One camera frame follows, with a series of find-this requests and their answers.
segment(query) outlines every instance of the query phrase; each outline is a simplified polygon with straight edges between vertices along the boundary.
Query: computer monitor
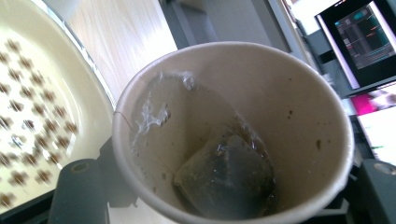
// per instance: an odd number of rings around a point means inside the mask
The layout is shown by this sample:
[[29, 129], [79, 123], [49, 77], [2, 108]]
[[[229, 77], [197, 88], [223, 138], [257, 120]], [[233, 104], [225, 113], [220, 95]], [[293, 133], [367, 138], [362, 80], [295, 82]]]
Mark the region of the computer monitor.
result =
[[396, 79], [396, 15], [388, 1], [342, 0], [316, 16], [352, 90]]
[[374, 157], [396, 165], [396, 82], [350, 100]]

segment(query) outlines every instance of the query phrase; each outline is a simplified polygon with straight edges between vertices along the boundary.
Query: patterned plate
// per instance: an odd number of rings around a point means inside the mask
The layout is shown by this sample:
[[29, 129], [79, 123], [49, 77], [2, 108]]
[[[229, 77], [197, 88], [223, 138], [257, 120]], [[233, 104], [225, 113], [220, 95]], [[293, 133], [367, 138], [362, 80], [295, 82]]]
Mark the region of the patterned plate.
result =
[[114, 101], [84, 48], [41, 1], [0, 1], [0, 214], [96, 158]]

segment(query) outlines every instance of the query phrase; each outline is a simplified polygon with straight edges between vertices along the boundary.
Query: monitor screen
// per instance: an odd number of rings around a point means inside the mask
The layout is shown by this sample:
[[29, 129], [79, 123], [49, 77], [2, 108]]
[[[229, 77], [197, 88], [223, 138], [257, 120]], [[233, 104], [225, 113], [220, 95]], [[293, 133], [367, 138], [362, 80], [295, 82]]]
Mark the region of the monitor screen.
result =
[[396, 77], [396, 16], [387, 0], [342, 0], [316, 19], [353, 90]]
[[396, 165], [396, 82], [350, 100], [375, 158]]

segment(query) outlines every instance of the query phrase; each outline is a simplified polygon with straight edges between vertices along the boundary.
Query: wet tea bag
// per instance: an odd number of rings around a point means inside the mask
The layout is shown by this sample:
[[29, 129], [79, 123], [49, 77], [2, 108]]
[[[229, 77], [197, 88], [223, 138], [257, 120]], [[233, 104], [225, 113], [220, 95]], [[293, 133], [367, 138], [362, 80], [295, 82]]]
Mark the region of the wet tea bag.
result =
[[232, 129], [219, 126], [179, 168], [174, 183], [204, 217], [260, 216], [273, 197], [274, 177], [270, 162], [256, 149]]

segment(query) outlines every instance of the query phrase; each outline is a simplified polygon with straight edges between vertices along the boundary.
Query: white desk surface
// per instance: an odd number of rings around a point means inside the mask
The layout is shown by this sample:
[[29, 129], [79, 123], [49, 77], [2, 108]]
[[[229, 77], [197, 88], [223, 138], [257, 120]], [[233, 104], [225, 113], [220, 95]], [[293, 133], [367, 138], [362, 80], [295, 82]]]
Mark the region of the white desk surface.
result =
[[[158, 0], [80, 0], [68, 21], [115, 100], [143, 67], [177, 50]], [[142, 201], [109, 209], [110, 223], [174, 223]]]

